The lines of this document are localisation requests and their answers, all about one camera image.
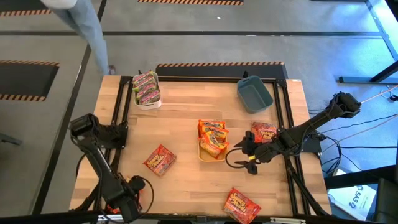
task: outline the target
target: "shoe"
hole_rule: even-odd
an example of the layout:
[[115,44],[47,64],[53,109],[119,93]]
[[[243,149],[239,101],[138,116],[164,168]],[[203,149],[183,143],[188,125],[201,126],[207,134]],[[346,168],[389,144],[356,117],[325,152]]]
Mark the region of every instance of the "shoe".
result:
[[116,75],[116,67],[114,65],[108,67],[108,75]]

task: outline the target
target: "yellow tray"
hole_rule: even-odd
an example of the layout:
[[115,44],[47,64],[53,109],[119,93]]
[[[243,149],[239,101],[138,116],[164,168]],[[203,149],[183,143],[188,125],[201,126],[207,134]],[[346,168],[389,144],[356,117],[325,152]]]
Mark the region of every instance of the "yellow tray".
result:
[[199,159],[203,162],[221,162],[225,161],[225,155],[228,153],[228,146],[225,148],[225,150],[218,155],[218,158],[215,159],[213,156],[211,156],[209,153],[207,153],[206,150],[204,150],[202,147],[200,147],[200,143],[198,142],[198,155]]

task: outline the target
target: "teal plastic basket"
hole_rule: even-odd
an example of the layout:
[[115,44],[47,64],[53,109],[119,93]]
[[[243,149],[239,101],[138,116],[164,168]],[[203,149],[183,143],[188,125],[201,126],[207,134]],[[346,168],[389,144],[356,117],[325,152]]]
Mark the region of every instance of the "teal plastic basket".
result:
[[248,113],[258,113],[267,109],[274,100],[257,76],[250,76],[238,81],[238,96]]

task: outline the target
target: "warning tape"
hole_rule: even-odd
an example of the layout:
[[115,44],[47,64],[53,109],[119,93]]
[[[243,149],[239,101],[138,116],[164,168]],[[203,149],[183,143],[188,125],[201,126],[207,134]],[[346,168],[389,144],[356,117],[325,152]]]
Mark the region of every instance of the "warning tape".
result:
[[148,3],[169,3],[169,4],[210,4],[219,6],[242,6],[243,0],[138,0]]
[[0,94],[0,100],[44,101],[45,96]]
[[22,60],[0,60],[0,63],[18,63],[25,65],[54,65],[59,67],[58,62],[42,62],[42,61],[22,61]]
[[52,11],[50,9],[7,11],[7,12],[0,12],[0,17],[45,15],[51,13]]
[[[58,62],[43,62],[43,61],[23,61],[23,60],[0,60],[0,63],[16,63],[24,65],[53,65],[59,67]],[[44,101],[45,96],[34,95],[9,95],[0,94],[0,100],[21,100],[21,101]]]
[[283,62],[221,62],[221,63],[165,63],[158,67],[205,67],[205,66],[246,66],[246,65],[283,65]]

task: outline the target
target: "orange snack package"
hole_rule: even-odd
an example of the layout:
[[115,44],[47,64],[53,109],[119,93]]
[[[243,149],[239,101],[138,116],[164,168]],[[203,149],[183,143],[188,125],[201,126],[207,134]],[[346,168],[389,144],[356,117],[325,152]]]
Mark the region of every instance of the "orange snack package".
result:
[[224,129],[225,121],[202,121],[202,120],[199,120],[199,127],[202,127],[202,126],[212,126],[215,128]]
[[218,143],[211,131],[205,133],[200,139],[200,147],[208,152],[215,159],[226,149],[228,142]]
[[271,138],[277,133],[277,128],[273,124],[253,122],[251,131],[254,133],[255,143],[271,142]]
[[175,162],[177,156],[160,145],[143,163],[156,175],[162,176]]
[[226,135],[228,134],[228,130],[226,129],[220,129],[212,126],[202,126],[200,128],[200,136],[203,136],[206,132],[211,131],[211,133],[216,136],[217,140],[219,142],[224,142]]
[[260,212],[261,207],[241,192],[232,188],[224,205],[224,212],[242,224],[251,223]]

